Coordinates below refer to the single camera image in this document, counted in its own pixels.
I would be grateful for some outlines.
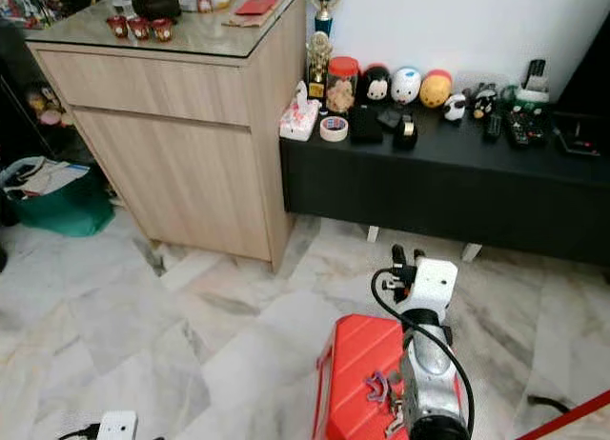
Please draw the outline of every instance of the white wall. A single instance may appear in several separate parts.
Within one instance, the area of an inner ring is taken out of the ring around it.
[[[609,9],[610,0],[341,0],[331,41],[361,67],[447,69],[455,90],[484,77],[519,82],[530,59],[546,58],[557,99]]]

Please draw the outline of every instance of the glass top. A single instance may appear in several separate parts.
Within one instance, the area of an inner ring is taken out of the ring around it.
[[[46,30],[33,32],[29,42],[66,43],[97,47],[163,50],[248,57],[293,0],[281,0],[269,19],[260,27],[238,28],[222,26],[246,0],[233,0],[226,9],[211,13],[185,12],[174,26],[173,39],[159,42],[154,38],[138,41],[130,32],[127,38],[116,38],[106,24],[106,18],[116,14],[112,0],[103,0]]]

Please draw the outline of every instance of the cabinet drawer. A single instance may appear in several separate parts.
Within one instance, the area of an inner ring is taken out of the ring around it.
[[[148,237],[271,259],[248,130],[107,111],[74,114]]]
[[[40,56],[75,106],[248,125],[237,67],[44,50]]]

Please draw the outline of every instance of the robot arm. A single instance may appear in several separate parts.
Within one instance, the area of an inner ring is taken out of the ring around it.
[[[411,440],[467,440],[474,424],[472,390],[468,378],[451,352],[451,333],[443,322],[449,307],[458,268],[448,261],[425,257],[416,250],[416,264],[407,264],[404,250],[392,248],[393,266],[374,276],[372,290],[377,302],[402,323],[405,352],[400,361],[404,383],[402,410]],[[392,279],[382,288],[394,291],[395,307],[389,307],[376,292],[382,272]],[[468,424],[458,380],[468,393]]]

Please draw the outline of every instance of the blue trophy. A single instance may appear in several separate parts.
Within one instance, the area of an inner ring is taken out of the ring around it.
[[[315,31],[323,31],[327,35],[331,35],[331,25],[333,24],[333,16],[331,10],[336,6],[339,0],[311,0],[314,7],[317,9],[315,14]]]

